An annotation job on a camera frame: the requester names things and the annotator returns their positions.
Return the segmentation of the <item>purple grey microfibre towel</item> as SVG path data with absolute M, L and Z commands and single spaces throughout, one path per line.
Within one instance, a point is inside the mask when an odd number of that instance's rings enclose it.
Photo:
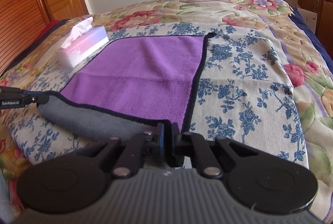
M 188 131 L 199 78 L 213 33 L 127 37 L 108 44 L 38 111 L 55 125 L 91 141 L 165 128 Z

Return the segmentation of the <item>floral bed blanket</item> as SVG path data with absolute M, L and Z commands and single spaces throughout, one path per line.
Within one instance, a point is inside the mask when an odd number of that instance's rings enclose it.
M 283 0 L 155 0 L 93 16 L 110 40 L 204 35 L 190 128 L 308 165 L 312 211 L 332 223 L 332 73 Z

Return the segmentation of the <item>pink white tissue pack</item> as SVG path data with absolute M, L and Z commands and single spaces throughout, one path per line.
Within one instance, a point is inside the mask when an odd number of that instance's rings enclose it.
M 56 54 L 63 67 L 74 68 L 109 42 L 105 27 L 93 27 L 93 20 L 94 18 L 89 16 L 80 21 L 60 40 Z

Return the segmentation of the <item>dark blue bed sheet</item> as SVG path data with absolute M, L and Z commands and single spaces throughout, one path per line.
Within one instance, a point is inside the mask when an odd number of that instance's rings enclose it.
M 293 14 L 291 15 L 290 19 L 301 29 L 305 32 L 307 37 L 310 39 L 312 45 L 315 49 L 320 53 L 323 60 L 326 62 L 327 68 L 332 72 L 333 70 L 333 62 L 332 58 L 330 57 L 327 50 L 321 44 L 317 36 L 312 32 L 312 30 L 305 24 L 300 12 L 297 8 L 292 6 Z

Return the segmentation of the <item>white cardboard box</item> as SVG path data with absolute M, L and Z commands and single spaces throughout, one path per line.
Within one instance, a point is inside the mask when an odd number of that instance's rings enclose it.
M 317 26 L 317 17 L 318 14 L 312 11 L 308 11 L 297 7 L 298 12 L 302 16 L 304 23 L 311 29 L 311 31 L 315 34 L 316 33 L 316 26 Z

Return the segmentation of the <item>wooden sideboard cabinet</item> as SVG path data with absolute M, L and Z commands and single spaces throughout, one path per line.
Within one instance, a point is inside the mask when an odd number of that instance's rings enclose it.
M 315 35 L 332 57 L 333 0 L 298 0 L 298 5 L 317 14 Z

